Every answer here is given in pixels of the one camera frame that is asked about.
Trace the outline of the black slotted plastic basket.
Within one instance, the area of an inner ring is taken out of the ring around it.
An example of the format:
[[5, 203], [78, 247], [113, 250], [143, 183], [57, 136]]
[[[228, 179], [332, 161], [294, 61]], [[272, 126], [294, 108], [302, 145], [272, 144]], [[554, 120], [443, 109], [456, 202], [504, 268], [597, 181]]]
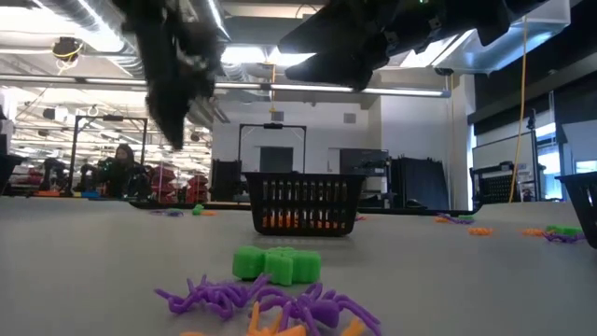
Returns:
[[597, 250], [597, 172], [558, 176], [588, 244]]
[[[299, 173], [246, 173], [254, 229], [269, 236], [342, 237], [354, 229], [365, 177]], [[298, 218], [297, 229], [266, 229], [264, 217]], [[317, 230], [310, 220], [343, 222], [344, 230]]]

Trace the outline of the red tool cart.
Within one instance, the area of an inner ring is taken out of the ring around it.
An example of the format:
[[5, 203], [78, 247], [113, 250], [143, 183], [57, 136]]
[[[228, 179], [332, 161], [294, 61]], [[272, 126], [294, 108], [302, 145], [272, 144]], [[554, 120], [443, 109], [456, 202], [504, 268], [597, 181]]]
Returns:
[[150, 169], [152, 198], [159, 203], [176, 203], [177, 187], [172, 169], [156, 166]]
[[195, 175], [187, 182], [186, 203], [205, 203], [208, 193], [208, 179], [204, 175]]

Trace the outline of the long ceiling light strip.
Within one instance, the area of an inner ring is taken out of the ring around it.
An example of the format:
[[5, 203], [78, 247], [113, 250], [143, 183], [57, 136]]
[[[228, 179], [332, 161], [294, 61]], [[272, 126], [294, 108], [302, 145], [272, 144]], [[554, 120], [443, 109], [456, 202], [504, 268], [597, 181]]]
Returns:
[[[62, 77], [62, 76], [38, 76], [38, 75], [14, 75], [0, 74], [0, 84], [7, 86], [42, 87], [53, 85], [60, 88], [83, 88], [89, 87], [94, 90], [125, 90], [143, 88], [146, 82], [142, 79], [109, 78], [109, 77]], [[218, 90], [243, 90], [243, 91], [303, 91], [303, 92], [327, 92], [327, 93], [354, 93], [350, 88], [325, 86], [325, 85], [302, 85], [302, 84], [280, 84], [280, 83], [258, 83], [258, 82], [216, 82]], [[430, 97], [449, 98], [451, 91], [425, 90], [415, 88], [366, 88], [362, 94], [388, 95], [388, 96], [409, 96], [409, 97]]]

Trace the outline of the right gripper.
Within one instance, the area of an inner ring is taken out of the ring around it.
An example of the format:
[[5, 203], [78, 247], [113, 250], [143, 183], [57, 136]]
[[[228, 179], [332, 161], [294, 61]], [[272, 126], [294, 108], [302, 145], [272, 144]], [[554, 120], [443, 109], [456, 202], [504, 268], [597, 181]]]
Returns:
[[[385, 28], [386, 45], [360, 45]], [[288, 79], [362, 91], [388, 54], [425, 51], [467, 28], [467, 0], [329, 0], [284, 35], [282, 53], [311, 53]]]

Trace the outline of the grey table mat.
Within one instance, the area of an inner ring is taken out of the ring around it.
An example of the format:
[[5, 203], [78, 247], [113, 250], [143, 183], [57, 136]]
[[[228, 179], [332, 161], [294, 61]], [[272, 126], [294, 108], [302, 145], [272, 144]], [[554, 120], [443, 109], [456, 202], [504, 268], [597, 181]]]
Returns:
[[172, 315], [157, 295], [230, 279], [242, 245], [319, 252], [324, 286], [370, 310], [383, 336], [597, 336], [597, 250], [524, 235], [575, 225], [571, 205], [487, 205], [476, 223], [492, 234], [370, 215], [344, 238], [269, 237], [247, 211], [162, 217], [121, 202], [0, 198], [0, 336], [243, 336], [246, 314]]

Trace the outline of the black curtain partition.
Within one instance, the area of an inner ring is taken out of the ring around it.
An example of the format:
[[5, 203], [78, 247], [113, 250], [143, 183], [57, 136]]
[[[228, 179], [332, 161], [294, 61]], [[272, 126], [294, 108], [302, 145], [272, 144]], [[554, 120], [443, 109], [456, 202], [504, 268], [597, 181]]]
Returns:
[[236, 202], [242, 200], [242, 162], [212, 160], [210, 197], [212, 202]]
[[394, 208], [450, 208], [443, 163], [431, 158], [392, 159], [391, 191], [394, 195]]

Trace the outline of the person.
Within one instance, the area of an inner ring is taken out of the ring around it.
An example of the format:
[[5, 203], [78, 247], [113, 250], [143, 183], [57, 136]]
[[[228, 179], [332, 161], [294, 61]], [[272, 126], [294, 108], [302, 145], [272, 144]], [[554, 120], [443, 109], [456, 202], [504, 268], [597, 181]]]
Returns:
[[134, 160], [127, 144], [120, 144], [114, 157], [98, 162], [98, 183], [104, 187], [103, 196], [111, 199], [144, 199], [151, 193], [149, 173]]

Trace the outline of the grey cabinet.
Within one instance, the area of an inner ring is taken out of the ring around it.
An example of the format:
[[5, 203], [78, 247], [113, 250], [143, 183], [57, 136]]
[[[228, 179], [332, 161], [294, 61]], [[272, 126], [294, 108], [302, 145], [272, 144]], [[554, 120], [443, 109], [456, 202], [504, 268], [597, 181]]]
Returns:
[[365, 177], [360, 196], [361, 207], [392, 207], [391, 157], [387, 150], [341, 148], [340, 173]]

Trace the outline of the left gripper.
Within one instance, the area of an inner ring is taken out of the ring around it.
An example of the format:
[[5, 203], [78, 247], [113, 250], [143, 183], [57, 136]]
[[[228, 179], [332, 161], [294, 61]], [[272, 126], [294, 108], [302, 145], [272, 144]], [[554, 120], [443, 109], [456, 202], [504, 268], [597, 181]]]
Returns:
[[185, 21], [179, 0], [111, 0], [121, 30], [136, 39], [146, 80], [149, 116], [172, 146], [185, 141], [187, 114], [211, 117], [222, 46], [209, 22]]

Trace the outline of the silver spiral ventilation duct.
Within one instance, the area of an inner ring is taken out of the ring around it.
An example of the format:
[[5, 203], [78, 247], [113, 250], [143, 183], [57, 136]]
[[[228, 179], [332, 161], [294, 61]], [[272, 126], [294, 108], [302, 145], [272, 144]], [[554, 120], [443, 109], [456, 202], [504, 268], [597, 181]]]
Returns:
[[132, 77], [144, 75], [136, 40], [121, 32], [122, 15], [110, 0], [32, 0], [62, 20], [77, 26], [87, 45], [110, 53], [108, 59]]

